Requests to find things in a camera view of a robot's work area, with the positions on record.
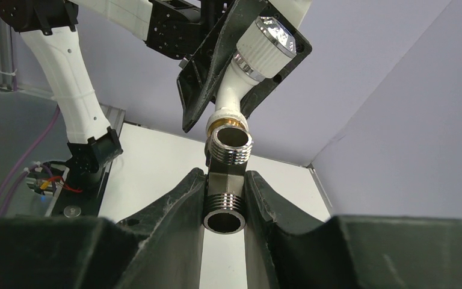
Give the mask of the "white faucet with chrome knob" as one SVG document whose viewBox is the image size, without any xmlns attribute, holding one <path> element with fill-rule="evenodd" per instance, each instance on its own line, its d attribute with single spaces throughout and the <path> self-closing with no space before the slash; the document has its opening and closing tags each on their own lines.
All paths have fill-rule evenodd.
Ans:
<svg viewBox="0 0 462 289">
<path fill-rule="evenodd" d="M 215 100 L 215 111 L 208 119 L 207 135 L 225 122 L 248 130 L 241 111 L 241 100 L 255 86 L 272 78 L 294 57 L 295 38 L 279 20 L 259 16 L 236 44 Z"/>
</svg>

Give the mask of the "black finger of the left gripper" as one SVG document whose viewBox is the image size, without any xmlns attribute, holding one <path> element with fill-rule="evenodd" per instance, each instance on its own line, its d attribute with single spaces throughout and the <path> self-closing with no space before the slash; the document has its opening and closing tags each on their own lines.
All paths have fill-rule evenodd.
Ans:
<svg viewBox="0 0 462 289">
<path fill-rule="evenodd" d="M 312 52 L 311 43 L 300 32 L 300 26 L 312 1 L 270 1 L 260 16 L 272 16 L 280 21 L 295 38 L 296 56 L 272 78 L 252 88 L 241 100 L 242 114 L 248 119 L 252 112 L 293 72 Z"/>
<path fill-rule="evenodd" d="M 238 40 L 270 4 L 270 1 L 233 1 L 178 74 L 176 84 L 184 132 L 194 127 L 216 94 Z"/>
</svg>

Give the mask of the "metal tee pipe fitting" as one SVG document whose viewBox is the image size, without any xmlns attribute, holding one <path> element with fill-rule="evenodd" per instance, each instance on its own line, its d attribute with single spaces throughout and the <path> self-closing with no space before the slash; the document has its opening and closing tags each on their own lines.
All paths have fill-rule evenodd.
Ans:
<svg viewBox="0 0 462 289">
<path fill-rule="evenodd" d="M 203 225 L 217 234 L 235 234 L 246 225 L 244 182 L 252 136 L 233 125 L 215 128 L 206 142 L 208 174 Z"/>
</svg>

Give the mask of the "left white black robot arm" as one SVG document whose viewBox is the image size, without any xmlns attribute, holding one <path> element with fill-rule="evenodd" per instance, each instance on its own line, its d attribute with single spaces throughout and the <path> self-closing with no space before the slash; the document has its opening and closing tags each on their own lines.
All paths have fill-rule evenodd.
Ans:
<svg viewBox="0 0 462 289">
<path fill-rule="evenodd" d="M 206 125 L 210 185 L 244 176 L 251 112 L 311 51 L 299 27 L 310 1 L 0 1 L 0 19 L 39 62 L 63 115 L 68 166 L 96 173 L 123 150 L 103 115 L 79 46 L 80 7 L 181 61 L 177 88 L 189 131 L 214 102 Z"/>
</svg>

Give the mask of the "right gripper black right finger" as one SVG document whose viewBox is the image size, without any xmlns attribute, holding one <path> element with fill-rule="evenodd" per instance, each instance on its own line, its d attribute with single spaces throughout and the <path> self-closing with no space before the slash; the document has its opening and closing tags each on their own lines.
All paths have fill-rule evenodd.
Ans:
<svg viewBox="0 0 462 289">
<path fill-rule="evenodd" d="M 245 177 L 249 288 L 462 288 L 462 219 L 336 215 L 321 221 Z"/>
</svg>

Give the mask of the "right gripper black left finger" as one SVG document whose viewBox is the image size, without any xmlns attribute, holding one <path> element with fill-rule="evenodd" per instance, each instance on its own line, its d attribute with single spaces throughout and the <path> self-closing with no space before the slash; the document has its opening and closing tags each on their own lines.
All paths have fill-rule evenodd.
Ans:
<svg viewBox="0 0 462 289">
<path fill-rule="evenodd" d="M 199 288 L 206 176 L 114 223 L 100 217 L 0 218 L 0 288 Z"/>
</svg>

